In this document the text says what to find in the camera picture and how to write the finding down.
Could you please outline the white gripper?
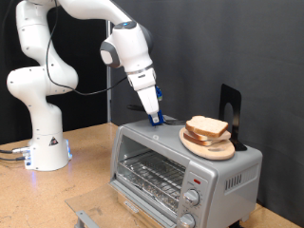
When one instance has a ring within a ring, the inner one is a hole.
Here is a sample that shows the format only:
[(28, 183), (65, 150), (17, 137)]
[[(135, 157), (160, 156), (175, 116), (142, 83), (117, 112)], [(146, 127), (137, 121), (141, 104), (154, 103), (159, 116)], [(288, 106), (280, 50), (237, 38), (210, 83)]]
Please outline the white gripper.
[(152, 123), (157, 124), (159, 118), (159, 102), (157, 98), (156, 88), (152, 85), (150, 87), (137, 91), (142, 102), (145, 112), (150, 115)]

